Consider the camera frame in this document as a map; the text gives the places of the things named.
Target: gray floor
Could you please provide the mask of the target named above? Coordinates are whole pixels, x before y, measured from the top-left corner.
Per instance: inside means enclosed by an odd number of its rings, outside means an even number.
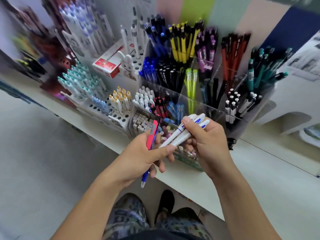
[[[0,91],[0,239],[49,239],[83,193],[117,157],[71,128],[52,112]],[[148,179],[125,189],[144,202],[154,219],[161,193],[169,186]],[[174,210],[200,207],[174,191]],[[230,239],[226,224],[208,215],[205,225],[215,239]]]

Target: person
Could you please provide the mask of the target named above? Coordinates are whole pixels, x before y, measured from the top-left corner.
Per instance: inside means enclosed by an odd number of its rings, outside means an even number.
[[[212,180],[232,239],[280,240],[248,182],[234,164],[222,126],[210,120],[203,130],[189,117],[184,117],[182,122],[193,136],[186,141],[186,148],[196,150],[200,165]],[[163,157],[174,161],[173,145],[147,149],[148,133],[137,136],[98,175],[51,240],[212,239],[197,215],[187,209],[171,213],[174,199],[168,191],[162,194],[155,227],[150,227],[144,206],[134,194],[125,194],[114,205],[121,190],[141,178],[149,168],[152,178],[157,173],[154,165],[163,173]]]

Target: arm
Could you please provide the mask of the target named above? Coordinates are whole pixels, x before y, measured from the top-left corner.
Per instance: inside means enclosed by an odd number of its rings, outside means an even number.
[[[197,150],[199,163],[212,179],[233,240],[281,240],[250,185],[234,164],[221,125],[210,121],[203,130],[188,117],[182,122],[194,136],[187,149]]]
[[[173,161],[175,147],[167,145],[149,151],[146,147],[149,133],[150,130],[137,136],[95,179],[50,240],[101,240],[120,191],[149,168],[154,178],[157,170],[153,163],[160,172],[166,170],[161,158],[168,156]]]

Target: peach stripe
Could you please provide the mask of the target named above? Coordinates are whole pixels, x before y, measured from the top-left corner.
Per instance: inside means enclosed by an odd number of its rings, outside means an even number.
[[[252,32],[249,45],[239,66],[238,74],[247,72],[252,48],[262,45],[289,8],[289,5],[268,0],[251,1],[236,28],[236,31],[240,33]]]
[[[161,13],[166,24],[179,23],[183,0],[157,0],[157,12]]]

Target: patterned pants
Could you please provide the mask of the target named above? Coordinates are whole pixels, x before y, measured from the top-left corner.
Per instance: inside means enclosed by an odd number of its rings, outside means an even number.
[[[103,232],[102,240],[119,240],[142,231],[162,229],[172,233],[185,233],[196,237],[212,240],[198,216],[188,212],[190,208],[182,208],[168,218],[157,222],[151,228],[144,205],[140,198],[133,193],[122,196],[113,206]]]

